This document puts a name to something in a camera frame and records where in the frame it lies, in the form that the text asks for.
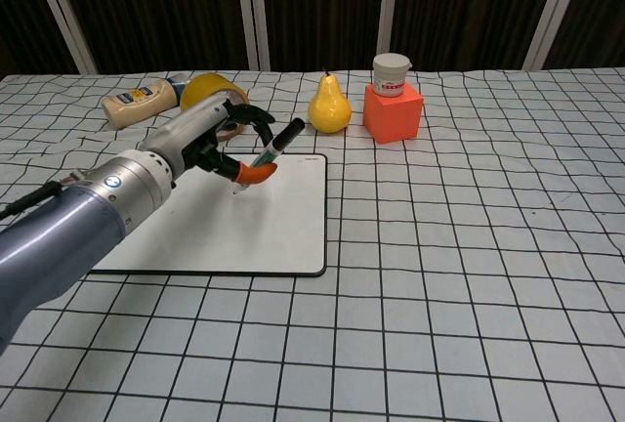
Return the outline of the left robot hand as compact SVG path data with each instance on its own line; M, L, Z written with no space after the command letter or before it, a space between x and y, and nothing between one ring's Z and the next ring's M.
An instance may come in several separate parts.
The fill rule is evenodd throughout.
M235 105L225 97L209 97L159 127L139 149L160 155L171 168L174 179L198 167L241 185L258 185L273 175L277 165L266 162L253 167L220 152L217 134L225 125L251 125L262 142L268 144L274 121L273 116L259 107Z

